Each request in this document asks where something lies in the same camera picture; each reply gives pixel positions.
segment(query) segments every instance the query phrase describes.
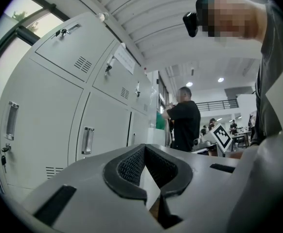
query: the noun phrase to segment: ventilation slot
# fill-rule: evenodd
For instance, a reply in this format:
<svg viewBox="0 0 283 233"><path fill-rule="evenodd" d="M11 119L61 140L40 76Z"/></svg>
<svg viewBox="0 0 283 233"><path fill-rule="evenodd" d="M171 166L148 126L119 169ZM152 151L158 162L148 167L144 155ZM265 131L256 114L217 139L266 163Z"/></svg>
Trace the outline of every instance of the ventilation slot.
<svg viewBox="0 0 283 233"><path fill-rule="evenodd" d="M61 170L63 170L62 167L45 167L46 170L46 177L50 179L53 177L55 174L59 173Z"/></svg>
<svg viewBox="0 0 283 233"><path fill-rule="evenodd" d="M122 87L122 90L121 90L121 97L124 97L125 99L128 99L128 95L129 95L129 91L126 90L124 87Z"/></svg>
<svg viewBox="0 0 283 233"><path fill-rule="evenodd" d="M88 73L88 70L90 70L92 63L80 56L76 63L74 63L74 66L81 71Z"/></svg>

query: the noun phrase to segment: man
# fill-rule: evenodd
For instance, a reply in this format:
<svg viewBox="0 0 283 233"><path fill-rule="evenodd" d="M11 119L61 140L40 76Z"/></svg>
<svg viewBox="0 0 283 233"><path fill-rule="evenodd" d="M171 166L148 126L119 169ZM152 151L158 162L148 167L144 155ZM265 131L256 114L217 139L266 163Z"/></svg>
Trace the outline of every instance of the man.
<svg viewBox="0 0 283 233"><path fill-rule="evenodd" d="M201 135L204 136L206 134L206 126L203 125L203 128L201 130Z"/></svg>
<svg viewBox="0 0 283 233"><path fill-rule="evenodd" d="M168 106L162 116L174 121L175 142L172 148L190 152L194 140L199 138L200 111L195 102L191 101L191 91L187 87L178 90L177 102L176 106Z"/></svg>
<svg viewBox="0 0 283 233"><path fill-rule="evenodd" d="M216 122L215 118L212 118L210 120L209 131L211 131L215 127L215 122Z"/></svg>
<svg viewBox="0 0 283 233"><path fill-rule="evenodd" d="M232 135L237 133L237 127L238 125L235 123L235 120L232 120L232 124L230 124L230 132Z"/></svg>
<svg viewBox="0 0 283 233"><path fill-rule="evenodd" d="M209 36L233 36L262 43L262 60L256 81L257 115L252 145L282 128L266 92L283 72L283 12L273 0L197 0L199 24Z"/></svg>

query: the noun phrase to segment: green object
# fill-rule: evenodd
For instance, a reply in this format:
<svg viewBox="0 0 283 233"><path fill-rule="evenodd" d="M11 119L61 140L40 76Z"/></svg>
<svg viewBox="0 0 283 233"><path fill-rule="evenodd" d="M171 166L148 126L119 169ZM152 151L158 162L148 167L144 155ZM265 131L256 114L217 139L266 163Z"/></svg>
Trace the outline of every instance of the green object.
<svg viewBox="0 0 283 233"><path fill-rule="evenodd" d="M158 129L158 130L164 130L165 129L165 120L158 111L157 111L156 129Z"/></svg>

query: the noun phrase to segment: ceiling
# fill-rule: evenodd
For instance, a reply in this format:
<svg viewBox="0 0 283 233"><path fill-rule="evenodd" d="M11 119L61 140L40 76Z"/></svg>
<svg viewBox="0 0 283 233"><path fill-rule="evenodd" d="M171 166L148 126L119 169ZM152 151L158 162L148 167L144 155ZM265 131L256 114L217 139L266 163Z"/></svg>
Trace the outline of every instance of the ceiling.
<svg viewBox="0 0 283 233"><path fill-rule="evenodd" d="M241 113L236 113L234 114L235 118L236 118L236 122L239 120L238 117L241 116ZM221 123L221 124L225 124L226 122L229 122L231 120L231 114L228 115L220 115L220 116L206 116L206 117L201 117L201 121L200 121L200 125L206 125L208 126L208 124L210 123L210 120L212 118L215 118L216 120L219 118L222 118L221 120L219 120L217 123Z"/></svg>
<svg viewBox="0 0 283 233"><path fill-rule="evenodd" d="M266 3L267 0L252 0ZM124 29L129 44L147 72L173 66L183 74L175 87L192 81L192 89L246 86L255 81L261 44L229 38L225 47L198 32L188 36L182 17L195 11L196 0L95 0ZM191 77L191 68L195 75ZM224 83L218 84L219 77Z"/></svg>

